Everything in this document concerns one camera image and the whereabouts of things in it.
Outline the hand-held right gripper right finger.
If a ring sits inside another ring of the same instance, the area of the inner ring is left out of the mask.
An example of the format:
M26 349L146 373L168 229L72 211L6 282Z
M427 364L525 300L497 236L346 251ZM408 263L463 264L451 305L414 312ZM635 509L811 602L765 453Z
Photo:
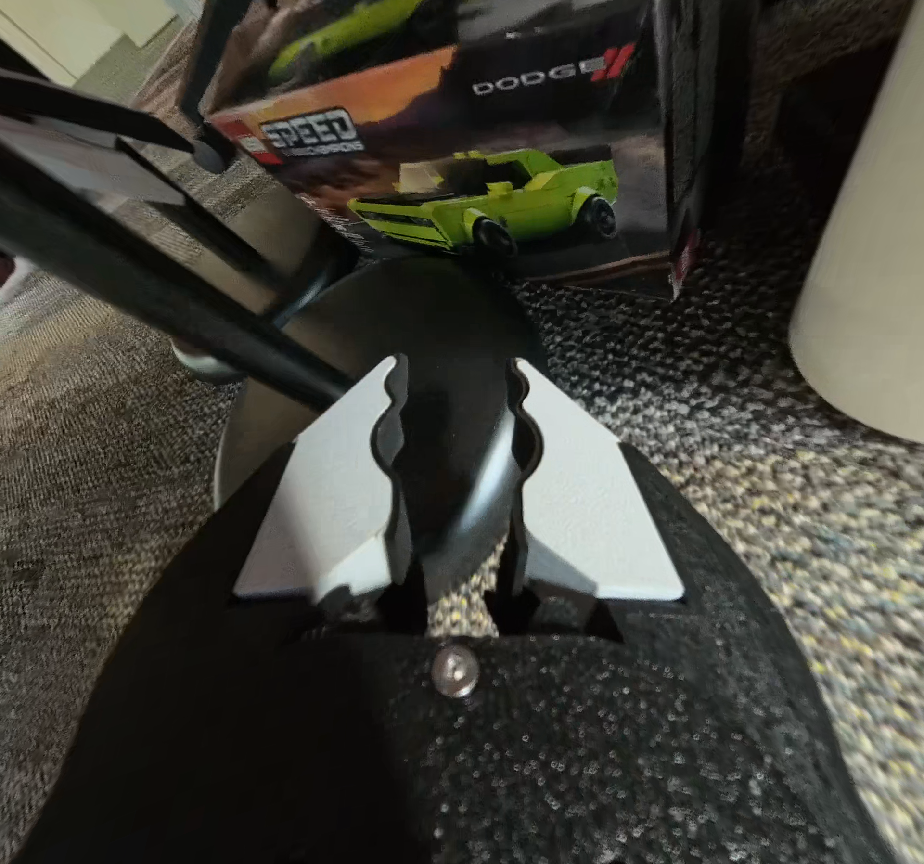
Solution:
M519 493L524 582L601 601L686 593L616 436L523 358L518 410L538 438Z

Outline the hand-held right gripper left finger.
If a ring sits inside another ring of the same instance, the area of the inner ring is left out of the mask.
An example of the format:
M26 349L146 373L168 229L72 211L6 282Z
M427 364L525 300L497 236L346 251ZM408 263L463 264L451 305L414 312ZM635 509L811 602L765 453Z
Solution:
M233 594L241 600L402 585L410 522L395 460L408 400L404 354L378 363L295 439Z

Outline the lego set box green car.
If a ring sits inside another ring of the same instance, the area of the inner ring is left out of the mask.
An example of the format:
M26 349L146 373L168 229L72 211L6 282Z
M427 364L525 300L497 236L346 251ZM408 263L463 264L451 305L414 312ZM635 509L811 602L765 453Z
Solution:
M202 115L370 257L670 301L740 160L759 4L257 0Z

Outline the black round stand base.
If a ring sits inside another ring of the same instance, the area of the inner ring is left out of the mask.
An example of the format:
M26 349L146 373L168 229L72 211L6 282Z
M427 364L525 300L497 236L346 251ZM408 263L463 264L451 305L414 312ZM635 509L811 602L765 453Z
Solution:
M491 278L450 261L399 258L333 285L284 333L353 386L383 359L408 358L405 442L395 460L412 543L406 580L421 580L428 599L437 600L507 534L520 474L507 365L523 358L545 368L537 331ZM325 411L246 380L219 446L216 507L272 455L288 454L286 465L297 436Z

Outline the black metal table leg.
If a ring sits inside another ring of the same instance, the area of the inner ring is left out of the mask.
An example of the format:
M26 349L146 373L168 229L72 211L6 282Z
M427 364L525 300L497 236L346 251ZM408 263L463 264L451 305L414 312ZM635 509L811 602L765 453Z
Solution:
M171 338L315 408L355 383L278 326L248 311L101 210L48 164L90 158L88 175L113 177L103 148L2 118L2 249Z

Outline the white cylindrical bin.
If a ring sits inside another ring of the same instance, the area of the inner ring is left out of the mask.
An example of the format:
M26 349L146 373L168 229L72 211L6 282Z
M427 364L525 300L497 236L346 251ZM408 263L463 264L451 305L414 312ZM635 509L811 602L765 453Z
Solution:
M915 0L790 321L797 369L851 419L923 441L923 0Z

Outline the thin black metal leg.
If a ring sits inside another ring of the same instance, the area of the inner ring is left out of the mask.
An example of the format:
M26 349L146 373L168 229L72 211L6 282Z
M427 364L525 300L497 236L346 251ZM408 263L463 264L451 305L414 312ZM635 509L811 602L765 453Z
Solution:
M237 146L214 129L202 115L202 100L214 80L225 46L237 25L257 0L205 0L177 106L194 127L193 159L204 171L223 174L236 159ZM260 0L275 6L276 0Z

